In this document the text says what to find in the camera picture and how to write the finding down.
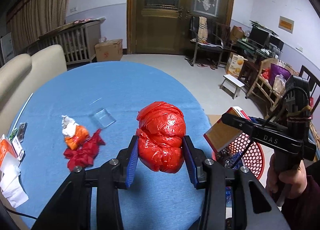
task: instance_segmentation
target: maroon sleeve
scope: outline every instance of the maroon sleeve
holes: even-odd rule
[[[307,176],[307,182],[300,197],[286,199],[282,206],[282,214],[291,230],[320,229],[320,187],[312,176]]]

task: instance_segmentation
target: white stick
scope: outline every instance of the white stick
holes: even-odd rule
[[[26,105],[28,104],[28,102],[29,102],[30,98],[32,97],[32,95],[33,95],[33,93],[31,93],[31,95],[29,96],[28,100],[26,101],[26,103],[24,104],[23,108],[21,109],[21,111],[20,111],[20,113],[19,113],[19,115],[18,115],[18,117],[17,117],[17,119],[16,119],[16,122],[14,123],[14,126],[13,126],[13,128],[12,128],[12,131],[13,131],[13,130],[15,129],[15,127],[17,126],[17,123],[18,123],[18,121],[19,121],[19,119],[20,119],[20,116],[21,116],[22,112],[24,111],[24,109],[25,109]]]

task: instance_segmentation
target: purple cushion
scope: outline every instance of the purple cushion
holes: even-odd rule
[[[283,67],[277,66],[276,64],[271,64],[270,67],[270,77],[269,84],[273,87],[273,83],[275,82],[275,78],[277,75],[282,75],[284,79],[287,81],[291,76],[291,73]]]

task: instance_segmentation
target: computer monitor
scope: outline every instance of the computer monitor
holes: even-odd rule
[[[267,31],[253,27],[249,36],[249,42],[254,41],[264,47],[268,37],[269,33]]]
[[[279,38],[277,37],[274,37],[273,35],[270,36],[270,39],[269,39],[269,44],[271,44],[272,46],[275,46],[277,47],[279,50],[282,51],[282,48],[283,48],[283,41],[281,41]]]

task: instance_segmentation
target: silver bolt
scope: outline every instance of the silver bolt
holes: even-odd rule
[[[242,167],[240,168],[240,170],[241,170],[242,172],[244,172],[244,173],[249,172],[249,169],[248,169],[248,167],[246,167],[246,166],[242,166]]]
[[[119,161],[118,161],[117,159],[111,159],[111,160],[109,161],[109,163],[110,163],[111,165],[117,165],[117,164],[119,163]]]
[[[81,170],[82,170],[82,167],[79,165],[73,168],[73,172],[75,173],[79,173]]]
[[[207,165],[212,165],[213,164],[213,159],[205,159],[204,163]]]

